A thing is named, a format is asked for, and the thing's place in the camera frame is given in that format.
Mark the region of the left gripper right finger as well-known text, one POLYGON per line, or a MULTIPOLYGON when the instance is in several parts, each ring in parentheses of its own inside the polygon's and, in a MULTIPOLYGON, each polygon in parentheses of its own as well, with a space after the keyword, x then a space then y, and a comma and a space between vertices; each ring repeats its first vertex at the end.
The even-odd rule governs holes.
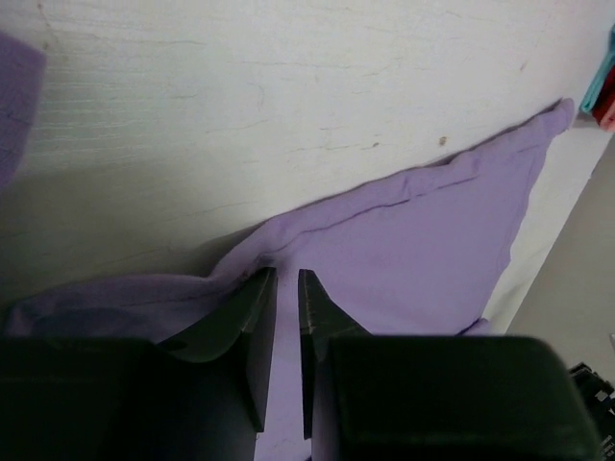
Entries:
POLYGON ((530 337, 376 335, 298 278, 304 435, 315 460, 597 460, 563 363, 530 337))

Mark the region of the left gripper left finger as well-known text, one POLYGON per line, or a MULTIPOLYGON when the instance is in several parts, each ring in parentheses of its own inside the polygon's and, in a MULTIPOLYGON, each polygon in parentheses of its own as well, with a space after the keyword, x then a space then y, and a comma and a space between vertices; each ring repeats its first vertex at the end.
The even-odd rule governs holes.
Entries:
POLYGON ((158 344, 1 343, 5 460, 251 460, 264 430, 277 274, 258 271, 158 344))

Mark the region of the purple t shirt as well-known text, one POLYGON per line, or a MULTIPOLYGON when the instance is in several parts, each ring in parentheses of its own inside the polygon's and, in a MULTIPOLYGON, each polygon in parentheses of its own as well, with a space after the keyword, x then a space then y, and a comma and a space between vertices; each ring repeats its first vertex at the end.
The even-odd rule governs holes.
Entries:
POLYGON ((50 289, 11 308, 16 337, 135 337, 158 343, 222 305, 257 269, 278 271, 273 371, 258 460, 305 460, 298 275, 377 334, 481 333, 529 195, 576 113, 564 99, 473 149, 273 217, 205 277, 140 275, 50 289))

